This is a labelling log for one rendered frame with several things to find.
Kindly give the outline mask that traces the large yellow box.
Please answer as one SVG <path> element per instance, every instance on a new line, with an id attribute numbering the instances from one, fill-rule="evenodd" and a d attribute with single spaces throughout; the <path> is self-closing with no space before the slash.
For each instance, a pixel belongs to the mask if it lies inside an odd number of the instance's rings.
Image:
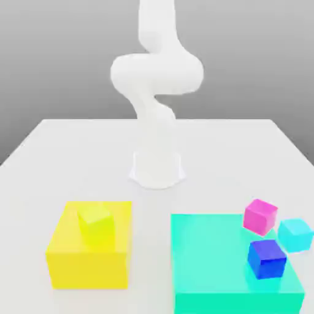
<path id="1" fill-rule="evenodd" d="M 66 203 L 46 249 L 46 261 L 55 289 L 126 289 L 131 260 L 132 203 L 105 202 L 113 212 L 115 248 L 93 249 L 83 241 L 77 203 Z"/>

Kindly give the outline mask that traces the small cyan cube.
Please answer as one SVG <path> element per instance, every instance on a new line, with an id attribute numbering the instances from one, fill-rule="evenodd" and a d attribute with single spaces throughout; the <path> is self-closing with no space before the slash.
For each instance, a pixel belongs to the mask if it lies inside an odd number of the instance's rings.
<path id="1" fill-rule="evenodd" d="M 282 220 L 278 228 L 278 239 L 288 253 L 308 251 L 314 231 L 300 218 Z"/>

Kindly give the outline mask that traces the large turquoise box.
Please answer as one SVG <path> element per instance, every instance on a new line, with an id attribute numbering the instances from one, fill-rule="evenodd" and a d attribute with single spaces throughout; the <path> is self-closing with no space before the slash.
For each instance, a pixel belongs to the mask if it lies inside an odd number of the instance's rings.
<path id="1" fill-rule="evenodd" d="M 241 214 L 170 218 L 174 314 L 299 314 L 305 291 L 291 263 L 280 278 L 257 279 L 248 263 L 253 241 Z"/>

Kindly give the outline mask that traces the small pink cube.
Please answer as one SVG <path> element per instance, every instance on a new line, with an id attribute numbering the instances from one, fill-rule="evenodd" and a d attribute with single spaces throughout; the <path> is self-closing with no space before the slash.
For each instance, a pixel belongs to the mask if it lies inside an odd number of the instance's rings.
<path id="1" fill-rule="evenodd" d="M 260 199 L 254 199 L 246 208 L 243 227 L 264 237 L 274 226 L 278 207 Z"/>

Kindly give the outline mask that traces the small yellow cube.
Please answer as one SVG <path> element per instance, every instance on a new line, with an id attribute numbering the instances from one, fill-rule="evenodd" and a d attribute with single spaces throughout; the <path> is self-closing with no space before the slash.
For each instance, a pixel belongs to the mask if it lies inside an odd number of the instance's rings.
<path id="1" fill-rule="evenodd" d="M 113 212 L 105 202 L 77 203 L 80 232 L 86 245 L 93 249 L 112 251 L 115 248 Z"/>

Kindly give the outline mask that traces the small blue cube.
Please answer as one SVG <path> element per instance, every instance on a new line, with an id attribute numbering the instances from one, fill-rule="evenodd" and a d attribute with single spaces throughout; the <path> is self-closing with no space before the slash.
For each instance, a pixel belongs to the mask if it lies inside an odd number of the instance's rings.
<path id="1" fill-rule="evenodd" d="M 250 243 L 248 263 L 258 280 L 281 278 L 287 256 L 276 240 L 257 240 Z"/>

